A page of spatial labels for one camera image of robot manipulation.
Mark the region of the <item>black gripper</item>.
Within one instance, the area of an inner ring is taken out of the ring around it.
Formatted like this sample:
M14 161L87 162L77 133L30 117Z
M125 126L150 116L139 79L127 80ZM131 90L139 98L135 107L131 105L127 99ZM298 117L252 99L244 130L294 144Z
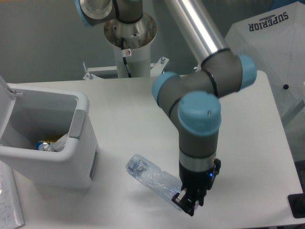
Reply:
M212 166L209 169L203 172L191 171L179 163L179 176L183 183L183 190L173 196L172 202L192 217L197 208L197 202L192 202L187 197L187 194L195 195L196 201L202 207L206 193L212 188L214 180L220 172L220 168L221 160L218 158L212 162Z

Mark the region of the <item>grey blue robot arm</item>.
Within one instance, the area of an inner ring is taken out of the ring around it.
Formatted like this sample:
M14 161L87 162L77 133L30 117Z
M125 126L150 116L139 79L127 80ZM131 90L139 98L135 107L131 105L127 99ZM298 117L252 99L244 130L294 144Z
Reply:
M257 73L249 56L232 53L201 1L168 0L166 5L200 65L199 70L184 77L161 73L152 84L156 103L179 133L182 184L165 189L153 180L154 168L142 159L130 160L126 168L173 206L193 215L203 205L221 167L216 157L219 99L252 85ZM150 58L143 54L155 38L156 24L144 13L142 1L77 0L75 6L84 25L104 24L105 37L116 52L120 78L150 74Z

